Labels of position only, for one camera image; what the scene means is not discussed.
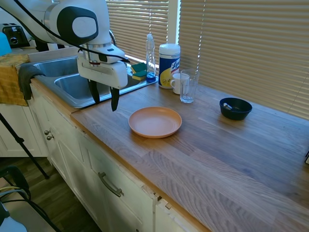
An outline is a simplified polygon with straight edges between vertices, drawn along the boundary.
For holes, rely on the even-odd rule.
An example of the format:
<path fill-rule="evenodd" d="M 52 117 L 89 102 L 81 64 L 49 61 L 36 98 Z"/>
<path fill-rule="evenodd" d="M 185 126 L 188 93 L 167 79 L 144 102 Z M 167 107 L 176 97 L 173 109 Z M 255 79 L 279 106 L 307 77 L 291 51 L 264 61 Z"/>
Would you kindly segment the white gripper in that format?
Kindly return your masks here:
<path fill-rule="evenodd" d="M 110 86 L 111 107 L 113 112 L 116 111 L 119 102 L 119 88 L 124 88 L 128 84 L 126 65 L 121 61 L 113 64 L 92 65 L 82 53 L 77 56 L 77 65 L 79 75 L 89 79 L 88 86 L 95 104 L 100 103 L 97 82 Z"/>

